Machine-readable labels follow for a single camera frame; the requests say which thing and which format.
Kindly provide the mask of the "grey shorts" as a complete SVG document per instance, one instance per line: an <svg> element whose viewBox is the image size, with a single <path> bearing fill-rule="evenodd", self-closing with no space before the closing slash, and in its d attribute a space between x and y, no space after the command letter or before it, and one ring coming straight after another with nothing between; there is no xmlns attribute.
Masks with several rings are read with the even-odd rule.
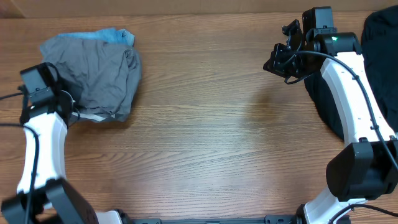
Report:
<svg viewBox="0 0 398 224"><path fill-rule="evenodd" d="M139 52L103 40L53 37L40 46L54 64L65 91L75 100L74 116L101 123L128 119L142 77Z"/></svg>

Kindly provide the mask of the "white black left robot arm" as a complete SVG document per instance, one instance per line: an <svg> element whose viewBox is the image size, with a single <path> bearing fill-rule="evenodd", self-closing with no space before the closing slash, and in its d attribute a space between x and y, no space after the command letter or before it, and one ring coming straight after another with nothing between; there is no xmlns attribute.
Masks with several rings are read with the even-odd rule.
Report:
<svg viewBox="0 0 398 224"><path fill-rule="evenodd" d="M1 204L8 223L39 223L48 208L56 214L44 223L99 223L93 207L66 179L64 147L73 109L69 93L37 91L24 94L16 125L25 134L25 162L15 196Z"/></svg>

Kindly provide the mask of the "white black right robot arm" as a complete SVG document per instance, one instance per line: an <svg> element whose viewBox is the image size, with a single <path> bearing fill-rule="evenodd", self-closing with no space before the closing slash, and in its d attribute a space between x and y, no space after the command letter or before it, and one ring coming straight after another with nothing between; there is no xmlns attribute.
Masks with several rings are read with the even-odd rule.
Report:
<svg viewBox="0 0 398 224"><path fill-rule="evenodd" d="M345 148L326 167L326 187L287 223L349 223L348 213L397 185L397 139L376 106L356 35L338 33L332 19L283 26L264 70L291 85L315 73L326 82L340 118Z"/></svg>

